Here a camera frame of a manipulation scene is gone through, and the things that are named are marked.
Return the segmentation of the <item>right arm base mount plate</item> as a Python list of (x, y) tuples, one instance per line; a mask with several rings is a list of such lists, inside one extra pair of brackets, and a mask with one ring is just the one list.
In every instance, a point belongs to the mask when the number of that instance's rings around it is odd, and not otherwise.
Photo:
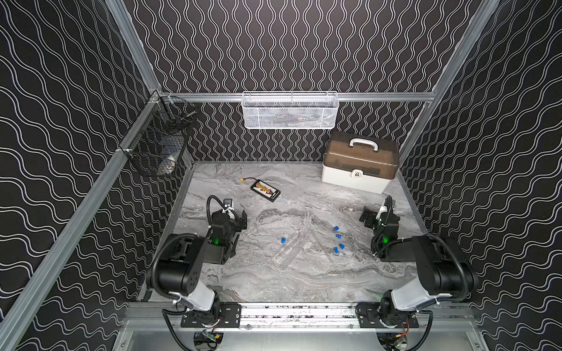
[(361, 302), (355, 307), (360, 328), (418, 328), (414, 312), (397, 310), (386, 301), (380, 303)]

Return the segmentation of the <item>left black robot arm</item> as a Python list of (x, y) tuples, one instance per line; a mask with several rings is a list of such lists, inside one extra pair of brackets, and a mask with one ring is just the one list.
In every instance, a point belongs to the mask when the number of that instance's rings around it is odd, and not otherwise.
[(231, 199), (215, 195), (206, 200), (206, 219), (206, 235), (169, 235), (146, 275), (148, 288), (190, 312), (215, 311), (217, 294), (200, 281), (203, 264), (224, 265), (235, 257), (239, 237), (247, 229), (247, 214), (238, 214)]

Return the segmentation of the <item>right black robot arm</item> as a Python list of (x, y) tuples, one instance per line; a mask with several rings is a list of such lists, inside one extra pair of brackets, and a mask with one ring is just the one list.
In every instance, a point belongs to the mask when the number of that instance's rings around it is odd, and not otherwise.
[(370, 250), (387, 263), (415, 263), (417, 276), (400, 288), (383, 294), (382, 317), (405, 314), (441, 302), (462, 302), (475, 291), (479, 279), (457, 242), (424, 234), (399, 238), (400, 217), (395, 202), (386, 197), (379, 210), (363, 208), (359, 221), (373, 231)]

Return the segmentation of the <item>brown lid white toolbox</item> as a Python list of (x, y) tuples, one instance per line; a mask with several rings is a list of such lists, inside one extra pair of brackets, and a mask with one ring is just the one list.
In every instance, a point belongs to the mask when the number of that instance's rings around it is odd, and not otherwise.
[(324, 183), (383, 193), (399, 168), (399, 146), (391, 140), (334, 131), (323, 158)]

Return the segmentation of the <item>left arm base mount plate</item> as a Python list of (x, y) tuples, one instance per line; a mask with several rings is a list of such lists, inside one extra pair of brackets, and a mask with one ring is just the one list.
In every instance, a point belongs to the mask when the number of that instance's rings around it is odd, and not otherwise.
[(210, 311), (187, 312), (181, 319), (182, 328), (238, 328), (240, 326), (241, 305), (220, 302)]

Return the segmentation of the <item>white mesh wall basket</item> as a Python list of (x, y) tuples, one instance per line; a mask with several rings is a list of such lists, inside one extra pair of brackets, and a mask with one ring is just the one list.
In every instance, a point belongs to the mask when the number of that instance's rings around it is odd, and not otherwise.
[(330, 130), (340, 107), (337, 92), (243, 92), (249, 130)]

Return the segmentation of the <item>aluminium front rail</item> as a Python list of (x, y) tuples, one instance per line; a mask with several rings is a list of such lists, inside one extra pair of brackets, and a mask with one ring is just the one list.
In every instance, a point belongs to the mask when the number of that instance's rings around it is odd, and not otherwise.
[[(178, 331), (372, 331), (422, 332), (427, 327), (427, 315), (416, 313), (410, 322), (383, 324), (376, 316), (375, 303), (224, 303), (218, 327), (206, 327), (193, 317), (170, 317)], [(122, 331), (168, 331), (161, 310), (168, 303), (133, 303), (126, 312)], [(476, 322), (467, 304), (439, 304), (426, 307), (433, 311), (431, 331), (473, 331)]]

